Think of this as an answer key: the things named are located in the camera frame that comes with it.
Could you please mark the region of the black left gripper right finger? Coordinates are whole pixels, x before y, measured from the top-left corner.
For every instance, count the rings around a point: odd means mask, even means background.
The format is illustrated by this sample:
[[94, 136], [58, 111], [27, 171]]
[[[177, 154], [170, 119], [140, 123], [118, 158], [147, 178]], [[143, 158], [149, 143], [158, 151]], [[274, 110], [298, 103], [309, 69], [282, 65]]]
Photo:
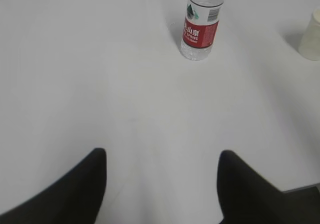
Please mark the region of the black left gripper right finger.
[[315, 186], [280, 191], [235, 152], [221, 152], [216, 189], [223, 224], [318, 224], [320, 192]]

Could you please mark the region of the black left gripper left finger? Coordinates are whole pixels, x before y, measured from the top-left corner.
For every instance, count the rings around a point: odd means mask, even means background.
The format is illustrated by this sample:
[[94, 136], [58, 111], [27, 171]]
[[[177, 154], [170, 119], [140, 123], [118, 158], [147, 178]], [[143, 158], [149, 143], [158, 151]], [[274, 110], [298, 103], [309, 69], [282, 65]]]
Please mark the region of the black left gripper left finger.
[[2, 224], [94, 224], [107, 185], [107, 154], [93, 149], [51, 186], [1, 214]]

